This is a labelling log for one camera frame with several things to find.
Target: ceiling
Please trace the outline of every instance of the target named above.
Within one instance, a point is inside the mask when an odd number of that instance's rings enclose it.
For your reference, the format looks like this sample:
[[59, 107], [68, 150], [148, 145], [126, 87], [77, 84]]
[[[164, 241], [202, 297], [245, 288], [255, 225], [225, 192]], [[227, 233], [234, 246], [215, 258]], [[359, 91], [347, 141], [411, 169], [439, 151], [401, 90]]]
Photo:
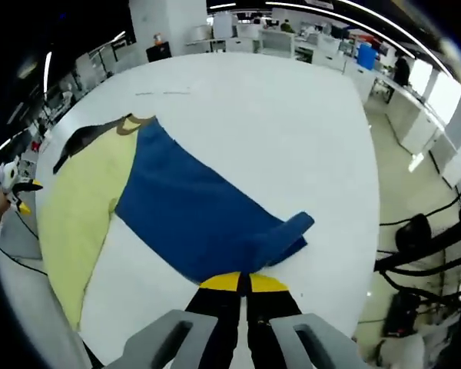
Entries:
[[[236, 8], [270, 8], [264, 0], [234, 0]], [[207, 0], [207, 6], [227, 0]], [[297, 4], [304, 0], [289, 0]], [[356, 2], [385, 15], [415, 35], [428, 47], [438, 50], [437, 37], [422, 29], [390, 0], [357, 0]], [[358, 9], [333, 0], [334, 11], [355, 18], [398, 42], [409, 42], [396, 30]], [[45, 56], [52, 51], [50, 81], [57, 81], [75, 65], [75, 59], [126, 31], [134, 38], [128, 0], [55, 0], [0, 3], [0, 144], [20, 129], [5, 123], [17, 104], [26, 101], [31, 90], [42, 88]], [[18, 78], [23, 68], [37, 63], [25, 79]]]

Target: floor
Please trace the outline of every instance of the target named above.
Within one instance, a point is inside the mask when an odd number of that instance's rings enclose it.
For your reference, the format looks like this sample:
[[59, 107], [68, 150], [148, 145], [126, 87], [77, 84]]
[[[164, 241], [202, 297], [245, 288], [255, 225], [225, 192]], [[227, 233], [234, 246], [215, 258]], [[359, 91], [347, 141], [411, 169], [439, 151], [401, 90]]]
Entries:
[[[408, 171], [412, 160], [404, 148], [398, 145], [393, 130], [383, 113], [386, 104], [377, 96], [371, 96], [364, 106], [370, 124], [370, 131], [376, 151], [376, 159], [380, 182], [380, 220], [381, 222], [397, 221], [409, 218], [417, 213], [426, 213], [434, 208], [451, 202], [455, 198], [453, 190], [438, 175], [430, 159], [425, 158], [413, 171]], [[430, 218], [434, 233], [439, 233], [458, 219], [457, 206]], [[394, 234], [399, 226], [381, 227], [378, 250], [397, 251]], [[379, 253], [378, 258], [386, 257]], [[444, 254], [435, 254], [405, 269], [424, 269], [443, 263]], [[393, 280], [409, 287], [423, 288], [434, 293], [440, 292], [439, 275], [427, 278], [390, 275]], [[380, 341], [383, 319], [386, 317], [391, 298], [396, 292], [378, 273], [373, 274], [370, 292], [366, 300], [355, 337], [360, 353], [369, 360], [373, 350]], [[430, 319], [429, 315], [420, 315], [417, 324]]]

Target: white tabletop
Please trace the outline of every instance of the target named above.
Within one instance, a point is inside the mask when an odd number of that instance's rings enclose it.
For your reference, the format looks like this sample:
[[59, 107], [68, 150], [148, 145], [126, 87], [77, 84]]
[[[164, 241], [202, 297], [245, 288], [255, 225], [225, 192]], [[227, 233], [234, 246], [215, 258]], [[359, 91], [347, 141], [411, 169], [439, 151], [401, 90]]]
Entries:
[[[115, 75], [53, 128], [38, 160], [36, 176], [46, 187], [38, 208], [71, 133], [129, 112], [157, 115], [183, 148], [272, 215], [287, 220], [306, 211], [315, 219], [304, 235], [308, 245], [262, 273], [287, 284], [303, 313], [350, 336], [379, 229], [373, 142], [352, 81], [315, 65], [241, 53], [170, 58]], [[194, 291], [114, 217], [88, 286], [81, 335], [109, 364], [130, 335], [161, 312], [185, 309]], [[233, 367], [252, 367], [243, 345], [240, 337], [234, 361], [241, 362]]]

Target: yellow cloth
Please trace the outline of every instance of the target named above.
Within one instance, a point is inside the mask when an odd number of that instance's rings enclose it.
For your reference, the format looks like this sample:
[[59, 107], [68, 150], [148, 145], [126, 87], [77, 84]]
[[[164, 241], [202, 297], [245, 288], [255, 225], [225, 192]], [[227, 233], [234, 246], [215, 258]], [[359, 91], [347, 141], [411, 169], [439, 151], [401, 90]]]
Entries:
[[[132, 122], [125, 120], [124, 128]], [[128, 182], [138, 131], [116, 128], [69, 158], [40, 211], [41, 252], [51, 286], [70, 325], [78, 329], [82, 302], [108, 233], [111, 213]]]

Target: blue bin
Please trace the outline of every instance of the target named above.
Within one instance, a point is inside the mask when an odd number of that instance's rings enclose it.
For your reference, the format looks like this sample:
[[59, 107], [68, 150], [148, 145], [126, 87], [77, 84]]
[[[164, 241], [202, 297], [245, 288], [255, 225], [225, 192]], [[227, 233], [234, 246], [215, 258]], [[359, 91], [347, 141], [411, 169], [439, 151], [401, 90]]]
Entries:
[[363, 66], [365, 69], [372, 70], [374, 68], [374, 62], [376, 60], [376, 50], [362, 44], [359, 47], [359, 56], [357, 57], [357, 64]]

